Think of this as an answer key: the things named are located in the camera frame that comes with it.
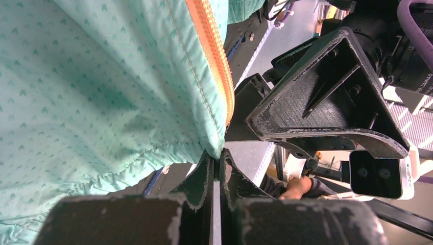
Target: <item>zipper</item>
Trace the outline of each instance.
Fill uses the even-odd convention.
[[[193,19],[200,43],[203,47],[210,70],[215,78],[220,94],[227,102],[226,126],[234,111],[234,91],[229,63],[223,49],[223,41],[218,30],[209,0],[185,0]]]

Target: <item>person's sleeve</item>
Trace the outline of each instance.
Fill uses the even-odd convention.
[[[286,190],[283,182],[277,181],[274,178],[264,175],[263,180],[260,184],[260,189],[266,192],[268,195],[273,198],[279,198],[281,194],[283,194]]]
[[[263,6],[264,0],[230,0],[228,24],[242,22]]]
[[[323,195],[334,195],[336,194],[335,191],[329,189],[328,186],[326,186],[323,182],[316,178],[310,178],[311,179],[311,189],[305,193],[302,198],[319,198]]]

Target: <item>bolt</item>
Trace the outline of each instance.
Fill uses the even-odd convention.
[[[338,50],[336,48],[334,48],[333,50],[329,51],[329,53],[328,53],[328,57],[330,59],[333,59],[333,58],[337,57],[337,55],[338,55]]]
[[[351,89],[349,89],[349,94],[358,95],[360,91],[361,91],[361,87],[359,85],[355,85]]]

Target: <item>metal grating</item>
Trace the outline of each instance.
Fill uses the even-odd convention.
[[[429,108],[433,110],[433,97],[428,97],[424,103],[425,108]]]
[[[414,21],[422,29],[433,29],[433,13],[414,13]]]
[[[433,112],[424,109],[417,115],[412,115],[402,104],[387,103],[406,138],[418,148],[433,151]]]

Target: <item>camera lens opening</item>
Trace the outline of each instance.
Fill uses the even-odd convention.
[[[361,169],[358,171],[358,174],[359,174],[359,176],[361,176],[361,177],[366,177],[367,174],[368,174],[368,171],[367,171],[365,168],[361,168]]]
[[[379,172],[380,176],[384,179],[387,179],[391,176],[391,172],[388,169],[382,169]]]

